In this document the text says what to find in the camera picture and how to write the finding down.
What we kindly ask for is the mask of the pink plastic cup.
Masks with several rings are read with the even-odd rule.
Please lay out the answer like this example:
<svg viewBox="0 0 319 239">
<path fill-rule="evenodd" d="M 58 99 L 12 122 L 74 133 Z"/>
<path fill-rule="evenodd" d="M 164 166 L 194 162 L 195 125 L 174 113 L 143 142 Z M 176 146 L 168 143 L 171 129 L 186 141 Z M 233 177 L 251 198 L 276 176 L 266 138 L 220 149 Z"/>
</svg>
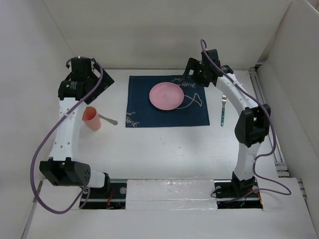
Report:
<svg viewBox="0 0 319 239">
<path fill-rule="evenodd" d="M 83 116 L 82 121 L 91 130 L 97 131 L 101 127 L 101 122 L 97 110 L 94 107 L 87 106 Z"/>
</svg>

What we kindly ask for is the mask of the pink plastic plate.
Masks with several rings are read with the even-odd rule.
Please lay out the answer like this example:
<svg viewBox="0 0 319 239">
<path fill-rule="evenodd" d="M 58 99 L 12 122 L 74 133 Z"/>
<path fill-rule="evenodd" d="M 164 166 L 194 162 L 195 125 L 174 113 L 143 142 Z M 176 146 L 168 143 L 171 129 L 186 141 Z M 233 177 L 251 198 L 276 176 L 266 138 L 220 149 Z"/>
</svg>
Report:
<svg viewBox="0 0 319 239">
<path fill-rule="evenodd" d="M 149 93 L 149 100 L 157 109 L 170 111 L 182 104 L 184 93 L 177 84 L 162 82 L 152 87 Z"/>
</svg>

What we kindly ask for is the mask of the dark blue cloth placemat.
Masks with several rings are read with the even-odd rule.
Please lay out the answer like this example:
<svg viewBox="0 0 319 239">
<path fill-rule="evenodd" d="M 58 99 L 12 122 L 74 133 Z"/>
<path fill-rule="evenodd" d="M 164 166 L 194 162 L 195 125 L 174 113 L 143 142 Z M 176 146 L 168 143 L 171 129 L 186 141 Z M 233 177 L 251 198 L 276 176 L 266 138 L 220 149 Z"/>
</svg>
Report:
<svg viewBox="0 0 319 239">
<path fill-rule="evenodd" d="M 184 93 L 183 102 L 177 109 L 165 111 L 156 108 L 149 93 L 156 84 L 171 82 Z M 182 80 L 179 75 L 130 76 L 126 128 L 187 127 L 210 125 L 205 90 L 190 77 Z"/>
</svg>

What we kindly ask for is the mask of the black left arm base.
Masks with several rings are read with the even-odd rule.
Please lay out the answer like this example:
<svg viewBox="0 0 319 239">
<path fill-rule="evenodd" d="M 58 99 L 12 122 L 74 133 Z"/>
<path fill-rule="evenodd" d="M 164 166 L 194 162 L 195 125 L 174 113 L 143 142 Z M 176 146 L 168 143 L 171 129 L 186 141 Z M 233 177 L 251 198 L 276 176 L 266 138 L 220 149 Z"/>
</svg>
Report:
<svg viewBox="0 0 319 239">
<path fill-rule="evenodd" d="M 84 210 L 124 210 L 126 208 L 127 180 L 111 180 L 109 189 L 90 188 L 81 196 L 79 207 Z"/>
</svg>

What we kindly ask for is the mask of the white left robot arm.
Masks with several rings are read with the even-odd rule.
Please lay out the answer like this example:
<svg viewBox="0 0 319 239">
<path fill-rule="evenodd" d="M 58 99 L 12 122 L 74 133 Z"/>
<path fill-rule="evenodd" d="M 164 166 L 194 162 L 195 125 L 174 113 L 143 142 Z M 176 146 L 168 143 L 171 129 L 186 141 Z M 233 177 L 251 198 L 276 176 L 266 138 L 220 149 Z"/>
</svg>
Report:
<svg viewBox="0 0 319 239">
<path fill-rule="evenodd" d="M 93 58 L 73 57 L 66 67 L 70 73 L 58 89 L 59 122 L 53 129 L 54 144 L 48 159 L 40 162 L 39 170 L 53 186 L 88 187 L 104 198 L 111 193 L 110 177 L 79 161 L 78 144 L 87 106 L 114 80 Z"/>
</svg>

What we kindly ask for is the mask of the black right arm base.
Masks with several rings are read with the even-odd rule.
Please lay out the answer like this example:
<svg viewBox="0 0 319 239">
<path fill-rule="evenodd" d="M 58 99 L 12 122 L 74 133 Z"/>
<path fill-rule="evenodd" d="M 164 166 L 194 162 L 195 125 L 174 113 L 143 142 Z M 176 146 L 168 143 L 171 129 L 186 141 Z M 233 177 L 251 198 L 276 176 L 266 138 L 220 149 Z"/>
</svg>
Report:
<svg viewBox="0 0 319 239">
<path fill-rule="evenodd" d="M 230 180 L 214 180 L 211 198 L 216 199 L 217 209 L 263 209 L 257 181 L 253 176 L 242 180 L 232 173 Z"/>
</svg>

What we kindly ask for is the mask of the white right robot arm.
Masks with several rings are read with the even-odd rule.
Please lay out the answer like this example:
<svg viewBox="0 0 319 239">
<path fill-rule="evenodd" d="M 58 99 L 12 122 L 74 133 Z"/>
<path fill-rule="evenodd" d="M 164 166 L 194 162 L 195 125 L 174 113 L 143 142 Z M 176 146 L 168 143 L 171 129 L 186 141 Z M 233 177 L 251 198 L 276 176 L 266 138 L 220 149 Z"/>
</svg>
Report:
<svg viewBox="0 0 319 239">
<path fill-rule="evenodd" d="M 209 50 L 207 55 L 201 54 L 202 59 L 189 58 L 182 78 L 188 77 L 193 71 L 191 79 L 198 85 L 208 87 L 212 83 L 218 88 L 234 106 L 239 115 L 234 132 L 239 142 L 239 152 L 236 167 L 232 173 L 230 190 L 236 196 L 242 196 L 253 187 L 255 176 L 253 163 L 265 137 L 269 134 L 270 107 L 265 104 L 259 106 L 238 82 L 233 70 L 225 65 L 221 66 L 217 50 Z"/>
</svg>

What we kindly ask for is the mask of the aluminium rail front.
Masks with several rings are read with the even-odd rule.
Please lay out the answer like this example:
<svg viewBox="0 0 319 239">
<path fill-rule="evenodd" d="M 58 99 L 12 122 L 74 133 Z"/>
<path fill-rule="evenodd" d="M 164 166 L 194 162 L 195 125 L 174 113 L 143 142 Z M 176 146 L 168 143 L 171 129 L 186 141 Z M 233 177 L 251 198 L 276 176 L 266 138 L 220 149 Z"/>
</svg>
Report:
<svg viewBox="0 0 319 239">
<path fill-rule="evenodd" d="M 211 198 L 212 179 L 127 180 L 126 201 L 200 201 Z"/>
</svg>

